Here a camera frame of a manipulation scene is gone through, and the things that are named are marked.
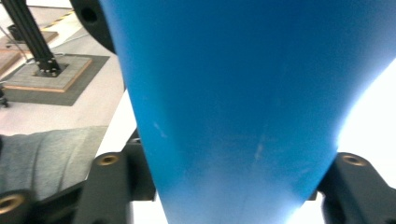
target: wooden platform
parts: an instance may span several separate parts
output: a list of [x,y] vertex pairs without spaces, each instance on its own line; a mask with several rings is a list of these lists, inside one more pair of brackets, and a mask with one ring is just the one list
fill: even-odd
[[0,50],[0,75],[17,62],[21,54],[15,50]]
[[[44,39],[47,43],[53,40],[58,33],[53,31],[42,31]],[[18,44],[23,51],[30,51],[26,44]],[[0,38],[0,50],[19,50],[13,42],[11,42],[6,36]]]
[[91,64],[92,59],[85,57],[64,56],[58,63],[68,66],[57,77],[38,77],[38,66],[29,64],[22,67],[4,84],[6,89],[26,91],[66,92]]

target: blue plastic cup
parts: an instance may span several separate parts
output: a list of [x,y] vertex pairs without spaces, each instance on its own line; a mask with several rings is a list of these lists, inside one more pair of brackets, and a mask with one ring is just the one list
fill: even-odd
[[101,1],[169,223],[284,223],[396,56],[396,1]]

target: light-colored floor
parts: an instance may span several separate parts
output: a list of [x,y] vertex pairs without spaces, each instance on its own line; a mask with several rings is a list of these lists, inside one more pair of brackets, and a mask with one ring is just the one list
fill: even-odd
[[[37,23],[43,27],[57,20],[70,9],[31,7],[31,11]],[[0,5],[0,15],[0,25],[3,28],[12,23],[2,5]],[[84,29],[80,29],[80,25],[76,27],[76,24],[79,25],[78,22],[73,21],[73,29],[70,29],[69,33],[60,31],[62,36],[58,38],[72,39],[87,34]],[[52,52],[103,55],[110,58],[73,106],[10,102],[10,108],[0,109],[0,134],[37,133],[108,125],[111,121],[124,91],[117,56],[103,48],[90,35],[68,42],[53,49]]]

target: gray cushion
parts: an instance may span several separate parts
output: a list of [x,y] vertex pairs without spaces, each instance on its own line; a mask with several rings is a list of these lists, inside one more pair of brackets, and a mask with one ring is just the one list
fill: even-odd
[[106,129],[1,136],[0,193],[32,189],[41,200],[84,180]]

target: yellow and black striped tape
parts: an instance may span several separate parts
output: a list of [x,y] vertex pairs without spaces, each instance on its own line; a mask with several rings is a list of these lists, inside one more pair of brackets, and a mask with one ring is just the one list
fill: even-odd
[[75,13],[74,10],[71,10],[71,11],[67,12],[66,14],[62,15],[62,17],[60,17],[58,20],[53,21],[50,25],[44,27],[43,29],[48,29],[48,28],[50,28],[51,26],[55,25],[56,23],[62,21],[64,18],[66,18],[66,17],[68,17],[68,16],[70,16],[70,15],[72,15],[72,14],[74,14],[74,13]]

